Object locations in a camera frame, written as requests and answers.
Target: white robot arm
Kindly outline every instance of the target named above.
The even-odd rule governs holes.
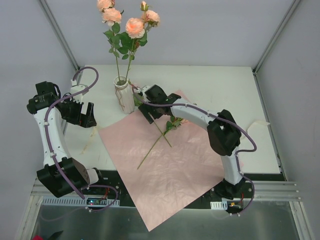
[[[224,168],[224,179],[214,188],[215,192],[223,198],[233,199],[245,179],[236,156],[241,132],[235,127],[231,113],[227,110],[205,111],[177,94],[167,96],[157,85],[143,87],[139,95],[144,99],[139,110],[150,124],[162,115],[169,115],[186,119],[208,132],[210,146],[221,156]]]
[[[49,107],[60,99],[59,87],[52,82],[41,82],[35,85],[37,95],[29,100],[28,111],[33,114],[40,130],[44,161],[43,169],[37,171],[40,182],[57,198],[71,193],[74,189],[58,171],[54,157],[67,178],[74,184],[76,189],[89,186],[101,179],[100,171],[96,168],[86,169],[80,162],[71,157],[62,132],[62,119],[68,123],[79,125],[84,128],[96,126],[93,115],[93,103],[89,102],[86,114],[82,114],[82,94],[77,99],[69,99],[58,103],[48,113],[47,122],[45,116]],[[50,151],[45,126],[50,136]]]

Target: gray wall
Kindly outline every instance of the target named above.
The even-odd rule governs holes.
[[[320,239],[320,1],[299,6],[258,73],[281,162]]]
[[[47,0],[79,65],[114,64],[97,0]],[[292,0],[147,0],[160,14],[134,64],[254,67]],[[116,0],[122,29],[141,0]]]
[[[35,84],[69,88],[74,73],[36,0],[0,1],[0,239],[14,239],[36,178],[43,147],[27,111]]]

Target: pink paper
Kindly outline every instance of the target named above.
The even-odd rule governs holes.
[[[156,120],[162,132],[169,116]],[[162,137],[140,111],[99,131],[100,137],[147,229],[151,231],[224,178],[220,156],[208,133],[188,122]]]

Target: white table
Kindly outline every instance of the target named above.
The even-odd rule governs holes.
[[[116,123],[126,115],[122,113],[115,95],[115,65],[91,65],[99,72],[97,84],[84,95],[82,112],[87,102],[94,103],[94,116],[97,127],[82,128],[68,124],[65,141],[71,156],[87,168],[115,170],[115,166],[103,145],[98,130]],[[126,66],[120,66],[125,74]],[[81,84],[90,85],[96,75],[91,69],[83,71]],[[181,89],[190,102],[207,110],[231,112],[236,123],[247,129],[254,121],[265,121],[263,108],[250,67],[229,66],[164,66],[132,65],[129,72],[132,83],[138,86],[159,85],[167,95]],[[245,173],[279,174],[279,166],[273,149],[271,137],[266,127],[263,133],[255,135],[258,151],[241,153],[240,161]],[[241,143],[240,149],[248,143]]]

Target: white vase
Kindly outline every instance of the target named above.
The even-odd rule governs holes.
[[[134,95],[132,93],[131,85],[129,85],[128,80],[126,77],[120,76],[120,80],[125,81],[123,85],[117,85],[119,81],[119,77],[117,76],[114,79],[114,87],[115,87],[115,95],[118,98],[119,105],[122,111],[125,114],[130,114],[135,110],[135,102],[134,102]]]

